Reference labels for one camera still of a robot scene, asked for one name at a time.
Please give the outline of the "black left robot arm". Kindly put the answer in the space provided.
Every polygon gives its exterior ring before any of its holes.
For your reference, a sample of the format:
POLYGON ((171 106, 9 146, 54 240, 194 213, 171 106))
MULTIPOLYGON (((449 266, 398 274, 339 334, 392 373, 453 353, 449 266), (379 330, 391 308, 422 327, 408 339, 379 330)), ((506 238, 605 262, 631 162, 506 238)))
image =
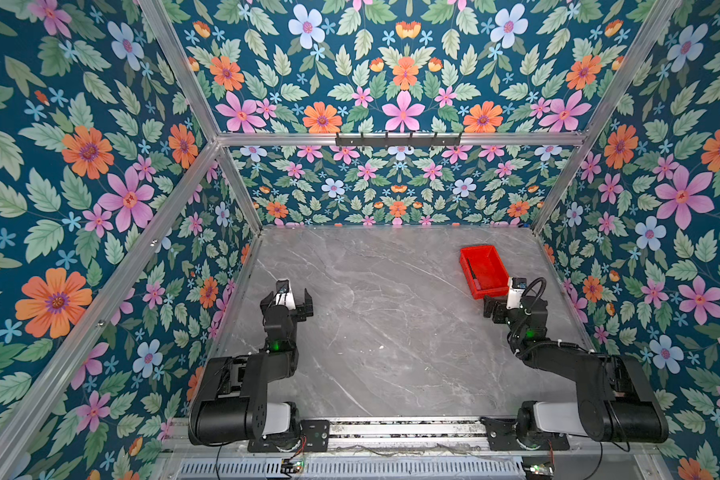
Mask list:
POLYGON ((268 387, 295 374, 298 326, 314 315, 313 300, 305 292, 297 302, 284 279, 261 300, 260 310, 265 340, 257 352, 207 362, 190 409, 191 444, 269 440, 291 447, 301 440, 298 408, 293 402, 270 402, 268 387))

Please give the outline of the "red handled screwdriver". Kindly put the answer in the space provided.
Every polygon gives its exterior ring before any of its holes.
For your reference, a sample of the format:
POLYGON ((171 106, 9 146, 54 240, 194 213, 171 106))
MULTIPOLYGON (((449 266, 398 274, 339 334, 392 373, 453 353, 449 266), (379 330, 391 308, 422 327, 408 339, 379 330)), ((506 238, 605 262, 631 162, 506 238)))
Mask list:
POLYGON ((479 288, 479 279, 478 279, 478 277, 477 277, 477 275, 476 275, 476 273, 475 273, 475 270, 473 269, 473 267, 472 267, 472 265, 471 265, 471 263, 470 263, 469 261, 467 261, 467 267, 468 267, 468 270, 469 270, 469 272, 470 272, 470 275, 471 275, 471 277, 472 277, 472 279, 473 279, 473 282, 475 283, 476 287, 479 288))

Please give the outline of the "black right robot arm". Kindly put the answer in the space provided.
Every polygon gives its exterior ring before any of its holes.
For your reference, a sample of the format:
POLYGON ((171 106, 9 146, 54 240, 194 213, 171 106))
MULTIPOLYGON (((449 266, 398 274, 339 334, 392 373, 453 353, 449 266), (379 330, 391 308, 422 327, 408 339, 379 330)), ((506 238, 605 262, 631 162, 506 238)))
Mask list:
POLYGON ((514 308, 505 298, 483 299, 483 316, 508 327, 515 358, 575 385, 573 402, 525 401, 514 422, 518 442, 535 447, 558 434, 625 445, 665 442, 668 422, 639 361, 549 338, 547 305, 538 295, 521 297, 514 308))

